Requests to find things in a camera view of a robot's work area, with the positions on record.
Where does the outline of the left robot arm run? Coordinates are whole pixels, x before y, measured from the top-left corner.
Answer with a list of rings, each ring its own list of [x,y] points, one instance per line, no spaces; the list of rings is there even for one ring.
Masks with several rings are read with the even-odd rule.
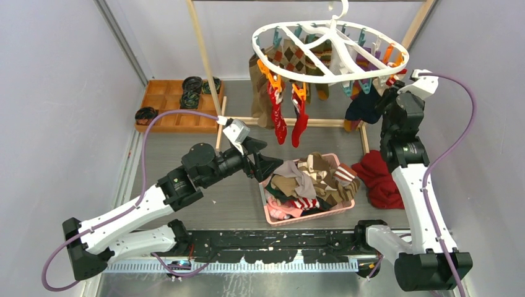
[[[175,213],[203,198],[202,190],[242,171],[258,182],[266,180],[283,164],[267,157],[262,140],[247,137],[240,152],[231,146],[216,152],[211,144],[198,143],[171,170],[139,197],[99,217],[63,222],[64,237],[71,241],[67,253],[77,281],[102,273],[110,264],[151,252],[183,256],[189,251],[189,236],[182,223],[168,223],[156,230],[138,231],[140,226]]]

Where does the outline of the white plastic clip hanger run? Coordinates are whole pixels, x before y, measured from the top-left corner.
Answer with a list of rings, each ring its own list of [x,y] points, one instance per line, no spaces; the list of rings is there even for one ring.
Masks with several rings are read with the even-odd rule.
[[[408,50],[374,28],[344,21],[343,17],[348,13],[348,9],[348,1],[343,1],[341,13],[333,15],[329,20],[279,22],[258,28],[251,37],[251,44],[254,53],[259,57],[260,71],[267,77],[268,82],[281,90],[283,79],[308,84],[351,85],[355,80],[378,78],[380,83],[385,84],[389,76],[405,69],[409,61]],[[270,61],[260,48],[259,36],[271,29],[280,30],[286,34],[301,48],[306,59],[321,73],[319,75],[298,74],[287,71]],[[338,44],[345,43],[354,61],[357,54],[361,54],[378,69],[364,71],[359,66],[360,72],[356,73],[355,79],[334,75],[329,70],[333,41]]]

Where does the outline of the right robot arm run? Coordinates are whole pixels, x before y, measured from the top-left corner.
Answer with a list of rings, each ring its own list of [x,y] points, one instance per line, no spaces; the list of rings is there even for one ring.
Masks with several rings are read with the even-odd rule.
[[[433,192],[430,161],[417,135],[424,108],[415,94],[395,90],[387,90],[377,107],[383,117],[381,156],[401,194],[412,241],[404,241],[383,220],[360,220],[353,243],[362,254],[376,251],[390,261],[404,291],[459,289],[473,261],[459,251]]]

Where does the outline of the grey beige sock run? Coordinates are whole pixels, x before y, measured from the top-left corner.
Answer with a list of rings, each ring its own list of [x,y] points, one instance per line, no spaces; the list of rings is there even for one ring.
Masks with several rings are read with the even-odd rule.
[[[317,194],[313,186],[313,179],[310,175],[300,171],[294,161],[284,161],[283,165],[274,171],[274,175],[278,174],[287,178],[295,178],[298,187],[295,189],[298,197],[315,199]]]

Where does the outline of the maroon purple orange striped sock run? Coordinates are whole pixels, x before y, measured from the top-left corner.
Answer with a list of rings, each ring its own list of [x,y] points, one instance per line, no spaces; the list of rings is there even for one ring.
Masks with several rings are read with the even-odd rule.
[[[357,54],[355,62],[358,66],[360,66],[364,71],[374,71],[378,68],[369,62],[369,60],[365,59],[361,54]],[[358,94],[364,90],[366,94],[368,94],[371,90],[372,86],[372,80],[373,79],[362,79],[362,80],[355,80],[352,83],[352,93],[350,98],[352,100],[356,99]]]

